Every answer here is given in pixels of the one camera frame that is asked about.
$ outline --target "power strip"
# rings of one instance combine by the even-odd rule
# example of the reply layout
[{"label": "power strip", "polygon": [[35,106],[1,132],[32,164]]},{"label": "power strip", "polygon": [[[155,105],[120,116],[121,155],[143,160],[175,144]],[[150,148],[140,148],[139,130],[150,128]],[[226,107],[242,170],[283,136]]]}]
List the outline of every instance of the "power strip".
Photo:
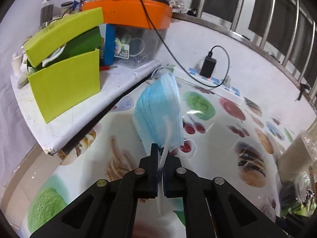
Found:
[{"label": "power strip", "polygon": [[[209,85],[209,86],[216,86],[216,85],[219,85],[221,83],[221,81],[217,78],[211,77],[210,79],[207,79],[206,77],[200,76],[198,74],[198,71],[196,69],[193,69],[193,68],[189,68],[188,73],[191,74],[198,81],[200,81],[202,83],[206,83],[206,85]],[[229,88],[225,85],[221,85],[219,87],[209,88],[207,86],[204,86],[203,84],[200,84],[199,82],[194,81],[182,69],[179,69],[178,67],[174,68],[173,74],[175,77],[177,77],[181,80],[185,80],[185,81],[190,82],[192,84],[195,84],[199,87],[210,90],[213,93],[217,94],[218,96],[221,96],[225,99],[228,99],[237,105],[241,105],[244,103],[244,97],[242,96],[241,92],[239,91],[239,89],[237,89],[233,86],[231,86]]]}]

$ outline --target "black cord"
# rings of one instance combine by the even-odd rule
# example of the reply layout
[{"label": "black cord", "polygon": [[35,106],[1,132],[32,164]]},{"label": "black cord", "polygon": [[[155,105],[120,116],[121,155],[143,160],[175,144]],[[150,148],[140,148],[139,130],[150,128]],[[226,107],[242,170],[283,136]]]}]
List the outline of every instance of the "black cord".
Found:
[{"label": "black cord", "polygon": [[72,7],[69,7],[66,11],[64,11],[64,13],[62,14],[62,18],[64,17],[64,15],[66,14],[66,12],[68,12]]},{"label": "black cord", "polygon": [[197,80],[197,79],[194,78],[188,71],[186,71],[186,69],[185,69],[185,68],[179,63],[179,61],[175,58],[175,56],[173,55],[173,53],[171,52],[171,50],[169,49],[169,47],[168,47],[168,46],[166,45],[166,43],[164,42],[164,40],[163,40],[163,38],[161,37],[161,35],[159,34],[158,30],[157,30],[156,27],[154,26],[152,20],[150,19],[149,14],[148,14],[148,12],[147,12],[147,10],[146,10],[146,7],[145,7],[145,5],[144,5],[144,3],[143,3],[143,0],[140,0],[140,2],[141,2],[141,4],[142,4],[144,13],[145,13],[145,15],[146,15],[146,17],[147,17],[147,20],[151,23],[151,25],[152,25],[152,27],[154,28],[156,34],[158,35],[158,37],[160,38],[160,40],[162,41],[162,43],[164,44],[164,46],[166,47],[166,49],[168,50],[168,52],[171,54],[171,56],[173,57],[173,59],[174,59],[174,60],[177,62],[177,64],[183,69],[183,71],[185,71],[185,73],[186,73],[189,77],[191,77],[193,80],[195,80],[195,81],[197,81],[198,83],[200,83],[200,84],[202,84],[202,85],[205,85],[205,86],[207,86],[207,87],[215,88],[215,87],[221,86],[221,85],[224,83],[224,81],[226,80],[226,77],[228,76],[228,72],[229,72],[229,69],[230,69],[230,57],[229,57],[229,54],[228,54],[227,50],[224,49],[222,46],[214,46],[214,47],[211,49],[211,51],[212,51],[215,47],[220,47],[220,48],[222,48],[223,51],[226,53],[226,56],[227,56],[227,58],[228,58],[228,69],[227,69],[226,75],[225,75],[224,78],[223,78],[223,81],[222,81],[219,85],[210,86],[210,85],[207,85],[207,84],[205,84],[205,83],[203,83],[203,82]]}]

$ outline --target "black charger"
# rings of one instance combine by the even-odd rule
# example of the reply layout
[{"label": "black charger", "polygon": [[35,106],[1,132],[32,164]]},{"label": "black charger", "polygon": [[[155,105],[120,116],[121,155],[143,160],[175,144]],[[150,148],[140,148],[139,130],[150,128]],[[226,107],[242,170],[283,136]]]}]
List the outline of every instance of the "black charger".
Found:
[{"label": "black charger", "polygon": [[210,79],[212,72],[214,71],[217,60],[212,58],[212,50],[205,57],[205,61],[203,62],[201,71],[199,75]]}]

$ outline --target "floor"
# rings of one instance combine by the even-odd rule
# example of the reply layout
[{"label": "floor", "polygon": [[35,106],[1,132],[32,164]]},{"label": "floor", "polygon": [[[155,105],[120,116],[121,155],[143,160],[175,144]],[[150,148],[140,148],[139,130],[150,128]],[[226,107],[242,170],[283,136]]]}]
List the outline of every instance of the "floor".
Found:
[{"label": "floor", "polygon": [[9,185],[0,186],[0,208],[17,230],[26,215],[28,206],[41,186],[61,163],[59,156],[48,156],[37,144],[25,157]]}]

